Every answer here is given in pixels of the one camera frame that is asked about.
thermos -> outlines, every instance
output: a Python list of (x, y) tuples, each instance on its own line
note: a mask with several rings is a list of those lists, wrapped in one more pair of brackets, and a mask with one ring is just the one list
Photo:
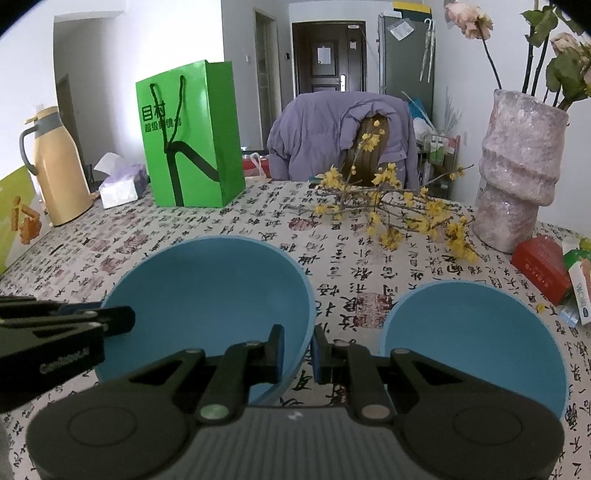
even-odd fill
[[(37, 177), (51, 222), (54, 226), (62, 225), (80, 216), (93, 203), (78, 149), (56, 106), (40, 111), (25, 124), (31, 122), (33, 126), (19, 139), (21, 157), (29, 172)], [(31, 164), (24, 139), (32, 133), (35, 142)]]

green paper bag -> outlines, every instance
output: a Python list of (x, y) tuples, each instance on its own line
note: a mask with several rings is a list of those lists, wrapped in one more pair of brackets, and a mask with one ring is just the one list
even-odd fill
[(135, 89), (156, 205), (223, 207), (244, 190), (232, 63), (198, 61)]

thermos handle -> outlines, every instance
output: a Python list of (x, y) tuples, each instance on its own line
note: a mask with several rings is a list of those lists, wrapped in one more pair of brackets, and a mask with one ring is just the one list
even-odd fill
[(35, 165), (32, 165), (29, 162), (29, 159), (27, 158), (27, 152), (25, 152), (25, 137), (28, 134), (32, 134), (33, 132), (36, 132), (39, 129), (39, 125), (33, 125), (31, 128), (27, 128), (20, 136), (20, 138), (18, 139), (18, 146), (21, 149), (21, 158), (22, 161), (25, 163), (25, 166), (27, 167), (27, 169), (31, 172), (31, 174), (37, 176), (37, 169), (35, 168)]

refrigerator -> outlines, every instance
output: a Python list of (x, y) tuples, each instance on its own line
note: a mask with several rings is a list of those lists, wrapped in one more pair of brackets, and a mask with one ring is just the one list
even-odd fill
[[(427, 50), (427, 61), (423, 81), (420, 81), (425, 39), (428, 30), (426, 20), (432, 21), (430, 9), (424, 5), (404, 4), (404, 8), (379, 16), (379, 63), (380, 93), (407, 100), (402, 94), (406, 92), (410, 98), (419, 98), (423, 102), (429, 118), (433, 113), (433, 84), (435, 78), (435, 52), (431, 66), (431, 81), (428, 82), (430, 52)], [(391, 27), (401, 20), (406, 20), (414, 31), (402, 40), (398, 40), (390, 31)]]

wooden door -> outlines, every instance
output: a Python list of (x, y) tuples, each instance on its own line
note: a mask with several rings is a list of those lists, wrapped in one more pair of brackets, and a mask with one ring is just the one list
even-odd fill
[(365, 91), (365, 23), (293, 25), (297, 94)]

